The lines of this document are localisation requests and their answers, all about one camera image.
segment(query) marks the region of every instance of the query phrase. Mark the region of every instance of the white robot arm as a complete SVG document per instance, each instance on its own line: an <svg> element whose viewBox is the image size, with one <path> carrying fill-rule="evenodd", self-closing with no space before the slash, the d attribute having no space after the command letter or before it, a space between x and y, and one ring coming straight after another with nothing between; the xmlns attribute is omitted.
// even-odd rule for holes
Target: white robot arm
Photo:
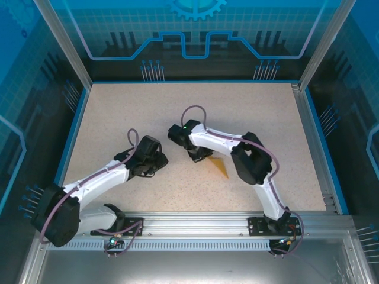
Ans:
<svg viewBox="0 0 379 284"><path fill-rule="evenodd" d="M105 204L96 209L85 207L116 185L135 176L152 176L168 164L162 153L162 145L152 137L144 136L133 156L123 162L131 150L119 153L105 167L82 180L62 187L55 184L48 186L31 216L32 225L41 231L52 209L67 193L74 190L54 214L45 232L45 236L55 246L63 246L75 235L83 232L124 229L125 216L114 205Z"/></svg>
<svg viewBox="0 0 379 284"><path fill-rule="evenodd" d="M183 127L174 124L169 129L168 138L184 147L194 162L211 156L213 151L231 157L239 177L254 187L265 217L273 223L281 222L283 217L289 218L288 213L279 205L281 200L273 181L270 182L279 202L269 184L268 176L272 170L271 157L254 146L238 141L244 139L263 146L254 133L246 135L223 133L211 128L205 129L199 121L189 120Z"/></svg>

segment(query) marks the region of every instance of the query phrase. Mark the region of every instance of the orange triangle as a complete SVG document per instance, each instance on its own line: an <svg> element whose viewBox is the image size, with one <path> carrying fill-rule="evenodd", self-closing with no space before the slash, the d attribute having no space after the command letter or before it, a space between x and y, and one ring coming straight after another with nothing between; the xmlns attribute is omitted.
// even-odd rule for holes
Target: orange triangle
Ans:
<svg viewBox="0 0 379 284"><path fill-rule="evenodd" d="M222 158L209 157L208 159L225 175L226 178L229 178Z"/></svg>

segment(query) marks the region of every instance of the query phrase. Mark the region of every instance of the blue border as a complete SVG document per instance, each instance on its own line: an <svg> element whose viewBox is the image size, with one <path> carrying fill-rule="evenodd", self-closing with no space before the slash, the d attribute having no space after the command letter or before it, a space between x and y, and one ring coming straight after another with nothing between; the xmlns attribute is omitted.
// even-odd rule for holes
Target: blue border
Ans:
<svg viewBox="0 0 379 284"><path fill-rule="evenodd" d="M257 80L205 80L205 81L94 81L94 84L141 84L141 83L298 83L297 80L257 81Z"/></svg>
<svg viewBox="0 0 379 284"><path fill-rule="evenodd" d="M349 215L349 210L346 205L345 198L343 197L343 193L342 193L341 185L339 184L339 181L338 181L336 169L334 168L332 157L330 156L329 148L327 147L325 136L324 136L324 133L322 132L321 124L319 121L319 117L317 116L316 108L314 107L314 103L313 103L308 87L306 87L305 93L307 96L310 110L312 112L314 123L317 128L317 132L320 137L320 141L321 141L321 145L325 154L326 162L327 162L327 165L329 166L330 175L332 176L334 187L336 189L336 194L338 198L337 202L339 203L341 207L342 214Z"/></svg>
<svg viewBox="0 0 379 284"><path fill-rule="evenodd" d="M85 106L87 105L89 97L89 92L84 88L82 91L81 98L78 103L78 107L75 112L75 116L72 121L69 135L66 140L65 148L63 149L63 154L60 159L60 163L55 175L54 183L62 186L63 180L65 179L67 168L71 159L71 154L73 147L75 145L76 138L78 136L79 127L81 126L82 118L84 115Z"/></svg>
<svg viewBox="0 0 379 284"><path fill-rule="evenodd" d="M9 193L11 192L11 189L13 187L15 180L16 180L16 177L17 177L18 171L20 170L21 164L23 163L23 160L24 160L24 157L26 155L27 150L26 150L24 133L16 125L11 124L2 115L0 115L0 122L4 123L13 133L15 133L18 136L18 138L20 138L20 143L21 143L21 148L22 148L22 152L18 158L17 164L14 167L11 178L9 179L8 185L5 188L5 192L4 192L4 194L1 198L1 201L0 201L0 215L1 215L1 212L3 211L5 203L7 202L7 199L9 197Z"/></svg>
<svg viewBox="0 0 379 284"><path fill-rule="evenodd" d="M305 43L303 47L301 48L300 54L298 56L263 56L260 55L252 46L251 44L244 38L244 37L235 37L233 36L233 31L229 30L221 30L221 31L209 31L205 37L205 54L204 55L187 55L186 52L186 45L185 45L185 36L184 33L181 31L159 31L158 37L148 38L131 56L123 56L123 57L95 57L92 55L89 46L87 45L84 36L81 32L81 29L78 26L78 23L75 20L75 17L72 14L72 11L67 3L67 0L63 0L63 4L66 7L67 13L69 14L69 17L72 21L72 24L75 27L75 30L84 46L84 49L87 52L87 55L90 59L94 61L108 61L108 60L134 60L143 50L146 46L149 45L149 43L152 42L161 42L163 41L163 36L180 36L181 38L181 47L182 47L182 56L185 59L206 59L210 54L210 43L211 43L211 36L213 35L227 35L227 40L229 41L240 41L242 44L246 46L246 48L254 54L254 56L258 59L290 59L290 60L297 60L302 58L304 55L306 48L312 38L312 35L316 29L316 27L319 24L320 18L323 15L323 11L326 8L327 3L329 0L325 0L322 7L320 8L319 14L317 15L313 26L311 30L309 31L309 34L305 40Z"/></svg>
<svg viewBox="0 0 379 284"><path fill-rule="evenodd" d="M374 168L375 174L377 175L377 178L379 179L379 167L371 151L372 138L377 132L379 132L379 124L376 124L374 127L372 127L372 129L368 133L366 152L367 152L368 158L370 159L371 165Z"/></svg>

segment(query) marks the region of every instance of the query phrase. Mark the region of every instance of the speckled tabletop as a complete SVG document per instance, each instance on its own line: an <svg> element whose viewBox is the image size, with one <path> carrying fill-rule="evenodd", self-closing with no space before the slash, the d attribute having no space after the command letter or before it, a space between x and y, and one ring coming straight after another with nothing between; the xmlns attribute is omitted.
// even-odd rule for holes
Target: speckled tabletop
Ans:
<svg viewBox="0 0 379 284"><path fill-rule="evenodd" d="M207 125L233 134L255 133L280 161L275 183L293 210L325 210L303 126L289 83L95 84L89 95L65 183L105 166L130 147L127 131L150 135L163 146L169 164L151 179L133 178L91 205L113 203L124 211L261 211L253 188L242 182L231 158L229 178L209 160L194 163L167 139L183 110L202 105ZM185 121L202 121L197 109Z"/></svg>

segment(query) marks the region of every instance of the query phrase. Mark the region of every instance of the blue enclosure wall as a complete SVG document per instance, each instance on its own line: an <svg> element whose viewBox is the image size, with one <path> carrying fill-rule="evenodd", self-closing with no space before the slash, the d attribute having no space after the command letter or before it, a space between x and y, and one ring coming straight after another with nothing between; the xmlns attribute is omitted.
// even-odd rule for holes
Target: blue enclosure wall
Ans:
<svg viewBox="0 0 379 284"><path fill-rule="evenodd" d="M309 86L358 228L379 226L378 13L379 2L357 0Z"/></svg>
<svg viewBox="0 0 379 284"><path fill-rule="evenodd" d="M339 0L52 0L92 79L297 80Z"/></svg>
<svg viewBox="0 0 379 284"><path fill-rule="evenodd" d="M0 0L0 38L0 282L15 283L35 232L27 189L54 180L83 85L32 1Z"/></svg>

